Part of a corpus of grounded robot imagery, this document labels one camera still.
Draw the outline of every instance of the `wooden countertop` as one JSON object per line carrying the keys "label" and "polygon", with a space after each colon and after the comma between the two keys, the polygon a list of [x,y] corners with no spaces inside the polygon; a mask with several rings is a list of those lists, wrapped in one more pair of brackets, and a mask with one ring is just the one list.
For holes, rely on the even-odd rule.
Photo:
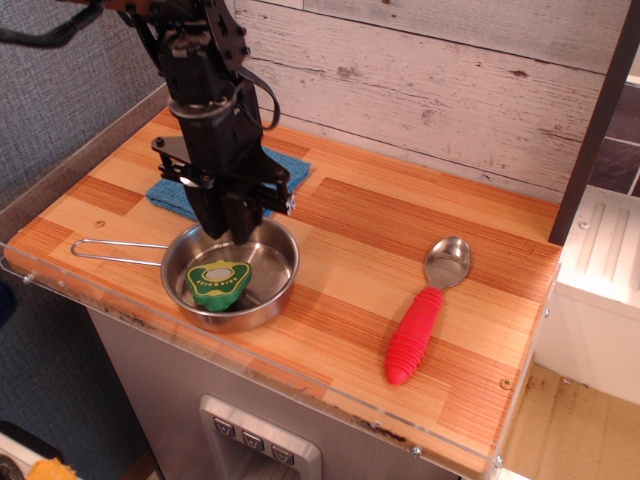
{"label": "wooden countertop", "polygon": [[[13,268],[460,474],[491,468],[556,272],[557,206],[279,127],[264,145],[312,164],[293,215],[274,217],[301,249],[293,295],[265,325],[215,335],[182,316],[159,268],[70,253],[81,238],[169,244],[191,224],[145,198],[150,143],[170,135],[164,111],[11,240]],[[387,345],[449,235],[470,245],[471,272],[446,291],[416,374],[391,386]]]}

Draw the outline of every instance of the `blue cloth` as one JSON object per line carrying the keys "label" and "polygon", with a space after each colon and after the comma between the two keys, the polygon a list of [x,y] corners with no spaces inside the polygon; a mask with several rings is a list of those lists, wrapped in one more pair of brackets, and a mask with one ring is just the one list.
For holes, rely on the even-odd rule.
{"label": "blue cloth", "polygon": [[[289,191],[292,192],[300,185],[305,178],[309,176],[311,164],[303,160],[284,155],[282,153],[274,152],[268,148],[263,150],[273,160],[278,162],[284,168],[286,168],[291,177],[287,182]],[[147,192],[147,198],[158,207],[165,208],[171,212],[182,215],[183,217],[190,218],[191,220],[197,220],[193,209],[187,200],[187,194],[184,191],[184,186],[178,182],[172,182],[171,180],[162,179],[156,183]],[[271,210],[265,210],[264,216],[271,215]]]}

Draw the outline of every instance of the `black wire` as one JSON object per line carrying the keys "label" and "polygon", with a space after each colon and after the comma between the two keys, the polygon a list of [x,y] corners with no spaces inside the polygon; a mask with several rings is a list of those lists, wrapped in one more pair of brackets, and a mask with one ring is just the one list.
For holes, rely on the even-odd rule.
{"label": "black wire", "polygon": [[276,128],[276,126],[278,125],[278,122],[280,121],[280,104],[278,103],[276,94],[273,92],[273,90],[271,90],[271,87],[269,87],[267,82],[265,82],[260,77],[258,77],[255,73],[247,70],[246,68],[241,67],[238,73],[245,80],[250,81],[255,86],[260,87],[262,90],[267,92],[271,97],[271,99],[273,100],[273,117],[271,119],[271,124],[268,127],[263,127],[258,120],[256,120],[251,116],[251,114],[249,113],[249,110],[247,110],[247,107],[243,103],[238,102],[238,108],[240,109],[240,111],[245,115],[245,117],[247,117],[249,122],[251,122],[259,130],[272,130]]}
{"label": "black wire", "polygon": [[62,47],[69,43],[76,33],[100,16],[103,11],[103,3],[104,0],[91,0],[89,6],[75,14],[70,20],[41,35],[0,28],[0,43],[36,48]]}
{"label": "black wire", "polygon": [[127,25],[127,27],[132,27],[132,28],[135,27],[135,24],[133,23],[133,20],[131,19],[128,13],[118,12],[118,16]]}

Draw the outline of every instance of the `gray wall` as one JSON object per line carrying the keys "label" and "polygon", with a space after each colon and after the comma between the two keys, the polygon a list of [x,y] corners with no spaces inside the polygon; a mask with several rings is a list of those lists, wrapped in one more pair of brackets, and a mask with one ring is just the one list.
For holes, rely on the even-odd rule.
{"label": "gray wall", "polygon": [[[42,33],[79,8],[2,2],[0,19]],[[63,49],[0,45],[0,79],[0,210],[161,84],[113,12]],[[18,302],[0,328],[0,420],[61,450],[84,478],[119,478],[146,443],[86,311],[4,271],[0,282]]]}

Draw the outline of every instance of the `wooden floor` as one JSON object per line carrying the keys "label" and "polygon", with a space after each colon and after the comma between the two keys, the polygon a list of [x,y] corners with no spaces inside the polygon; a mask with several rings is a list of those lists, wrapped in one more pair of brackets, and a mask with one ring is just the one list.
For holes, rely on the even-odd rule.
{"label": "wooden floor", "polygon": [[640,479],[640,406],[534,365],[504,458],[532,480]]}

